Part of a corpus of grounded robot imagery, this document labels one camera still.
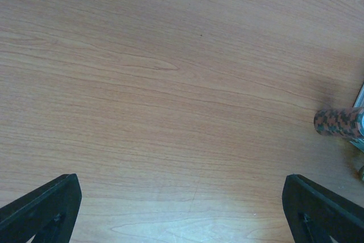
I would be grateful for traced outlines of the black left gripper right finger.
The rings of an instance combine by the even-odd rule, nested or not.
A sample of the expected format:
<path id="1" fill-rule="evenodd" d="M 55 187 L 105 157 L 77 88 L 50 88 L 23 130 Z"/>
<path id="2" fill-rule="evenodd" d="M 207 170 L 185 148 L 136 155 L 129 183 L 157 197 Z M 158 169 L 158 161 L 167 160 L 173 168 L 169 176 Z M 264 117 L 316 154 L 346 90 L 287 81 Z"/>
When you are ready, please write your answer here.
<path id="1" fill-rule="evenodd" d="M 302 175 L 286 177 L 282 205 L 294 242 L 363 242 L 363 208 Z"/>

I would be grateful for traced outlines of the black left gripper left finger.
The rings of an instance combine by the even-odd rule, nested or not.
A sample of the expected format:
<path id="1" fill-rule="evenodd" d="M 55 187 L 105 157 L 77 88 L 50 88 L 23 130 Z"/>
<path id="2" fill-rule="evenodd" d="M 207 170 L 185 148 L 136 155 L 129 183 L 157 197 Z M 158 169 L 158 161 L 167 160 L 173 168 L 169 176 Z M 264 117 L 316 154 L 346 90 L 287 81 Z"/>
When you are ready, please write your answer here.
<path id="1" fill-rule="evenodd" d="M 1 208 L 1 242 L 70 242 L 82 193 L 63 174 Z"/>

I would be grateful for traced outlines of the aluminium poker case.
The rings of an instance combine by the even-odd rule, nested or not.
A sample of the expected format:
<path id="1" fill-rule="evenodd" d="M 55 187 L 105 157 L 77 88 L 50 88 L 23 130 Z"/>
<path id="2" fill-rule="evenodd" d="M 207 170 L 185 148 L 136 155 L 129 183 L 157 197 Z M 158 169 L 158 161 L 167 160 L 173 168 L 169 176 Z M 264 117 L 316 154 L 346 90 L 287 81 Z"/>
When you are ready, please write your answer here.
<path id="1" fill-rule="evenodd" d="M 359 110 L 358 117 L 355 121 L 358 133 L 351 140 L 351 143 L 363 152 L 363 85 L 357 95 L 353 108 Z"/>

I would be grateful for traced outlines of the brown poker chip stack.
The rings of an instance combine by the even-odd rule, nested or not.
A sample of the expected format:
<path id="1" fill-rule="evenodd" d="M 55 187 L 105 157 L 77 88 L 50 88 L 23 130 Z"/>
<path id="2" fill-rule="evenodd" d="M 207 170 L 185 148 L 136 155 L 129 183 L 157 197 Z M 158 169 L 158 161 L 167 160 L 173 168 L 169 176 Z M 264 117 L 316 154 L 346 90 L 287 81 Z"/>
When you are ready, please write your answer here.
<path id="1" fill-rule="evenodd" d="M 353 139 L 358 133 L 355 108 L 321 109 L 313 119 L 315 130 L 325 136 Z"/>

